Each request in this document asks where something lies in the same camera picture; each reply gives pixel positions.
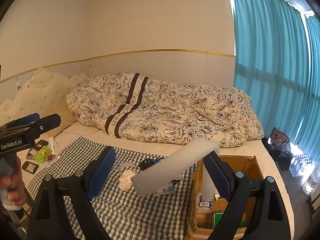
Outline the person's left hand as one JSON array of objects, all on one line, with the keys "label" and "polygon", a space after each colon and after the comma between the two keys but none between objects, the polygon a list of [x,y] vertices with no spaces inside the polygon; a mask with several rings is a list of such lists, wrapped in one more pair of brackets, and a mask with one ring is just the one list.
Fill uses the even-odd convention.
[{"label": "person's left hand", "polygon": [[8,199],[16,206],[22,206],[26,202],[26,194],[24,192],[25,185],[22,179],[21,160],[16,157],[16,171],[10,176],[1,176],[1,189],[9,188]]}]

